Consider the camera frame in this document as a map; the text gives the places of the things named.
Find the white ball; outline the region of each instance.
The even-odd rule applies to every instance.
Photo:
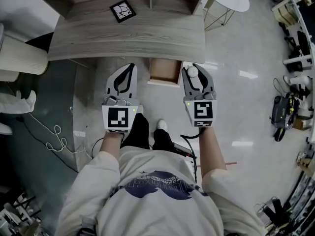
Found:
[[[188,76],[191,78],[195,78],[198,76],[198,69],[194,66],[189,66],[187,69]]]

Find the navy graphic print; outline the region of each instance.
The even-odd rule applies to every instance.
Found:
[[[170,198],[177,200],[190,199],[192,191],[198,191],[205,197],[208,196],[198,185],[188,184],[178,176],[163,171],[154,171],[133,179],[125,186],[117,186],[111,197],[123,188],[129,194],[140,199],[159,191],[159,189]]]

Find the framed picture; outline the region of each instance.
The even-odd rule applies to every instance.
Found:
[[[136,15],[127,0],[114,4],[110,7],[110,9],[112,10],[118,23],[121,23],[128,18],[134,17]]]

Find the black device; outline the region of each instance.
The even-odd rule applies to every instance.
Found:
[[[280,142],[285,131],[293,127],[298,111],[299,101],[294,98],[293,93],[287,93],[285,97],[278,95],[274,100],[271,123],[276,127],[275,141]]]

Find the power cord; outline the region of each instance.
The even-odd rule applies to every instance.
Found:
[[[283,92],[285,92],[285,93],[290,93],[290,92],[287,92],[287,91],[285,91],[285,90],[283,89],[283,87],[281,86],[281,84],[280,84],[280,82],[279,82],[279,80],[278,80],[277,78],[274,78],[274,87],[275,87],[275,89],[278,91],[278,93],[279,93],[282,97],[284,97],[284,96],[283,96],[283,94],[277,89],[277,87],[276,87],[276,85],[275,85],[275,81],[278,82],[278,84],[279,84],[279,86],[281,87],[281,90],[282,90]]]
[[[195,152],[192,149],[192,146],[190,145],[190,142],[188,141],[188,139],[195,139],[198,138],[199,136],[202,135],[202,133],[205,131],[206,128],[200,128],[200,132],[199,134],[195,135],[195,136],[185,136],[185,135],[180,135],[181,138],[183,138],[186,143],[188,143],[191,153],[192,153],[192,158],[193,158],[193,170],[194,170],[194,176],[195,176],[195,182],[197,182],[197,163],[196,163],[196,156],[195,156]]]
[[[92,148],[92,151],[91,151],[91,157],[92,157],[92,158],[93,158],[93,149],[94,149],[95,145],[97,144],[98,141],[103,140],[103,139],[104,139],[104,137],[98,139],[98,140],[94,143],[93,148]]]
[[[76,153],[81,153],[84,152],[90,159],[92,159],[92,157],[86,152],[85,148],[83,150],[80,151],[71,151],[69,150],[69,148],[67,147],[67,140],[65,137],[62,137],[61,139],[59,138],[59,134],[61,134],[61,127],[59,125],[55,125],[54,127],[54,132],[51,131],[47,126],[45,126],[43,123],[41,123],[37,118],[35,118],[31,113],[28,113],[34,120],[36,120],[40,125],[42,125],[44,128],[46,128],[50,133],[52,133],[53,135],[57,136],[58,141],[61,144],[61,149],[54,149],[54,147],[51,145],[50,142],[46,143],[46,147],[48,150],[54,151],[54,152],[61,152],[63,151],[63,149],[65,148],[66,150],[68,150],[68,152],[70,152],[71,154],[76,154]]]
[[[122,140],[121,140],[121,142],[120,142],[120,145],[123,144],[124,138],[125,138],[125,134],[122,133],[122,135],[123,135],[123,137],[122,137]],[[94,143],[94,145],[93,145],[93,147],[92,147],[92,151],[91,151],[91,157],[92,157],[92,158],[94,158],[94,157],[93,157],[93,149],[94,149],[95,145],[96,145],[100,140],[103,140],[103,139],[104,139],[104,137],[103,137],[103,138],[99,138],[99,139]]]
[[[46,146],[46,144],[43,142],[43,141],[41,141],[40,139],[38,139],[31,131],[30,131],[30,129],[27,127],[27,125],[25,124],[25,121],[24,121],[24,118],[23,117],[16,117],[16,120],[17,121],[20,121],[20,122],[22,122],[23,124],[24,124],[24,126],[25,126],[25,128],[26,128],[26,130],[29,132],[29,134],[35,139],[35,140],[37,140],[38,142],[40,142],[41,144],[43,144],[44,146]],[[76,172],[76,173],[78,173],[78,171],[76,171],[74,168],[72,168],[72,167],[70,167],[69,165],[67,165],[53,150],[50,150],[60,161],[62,161],[62,163],[64,164],[64,165],[66,165],[69,169],[71,169],[71,170],[73,170],[74,172]]]

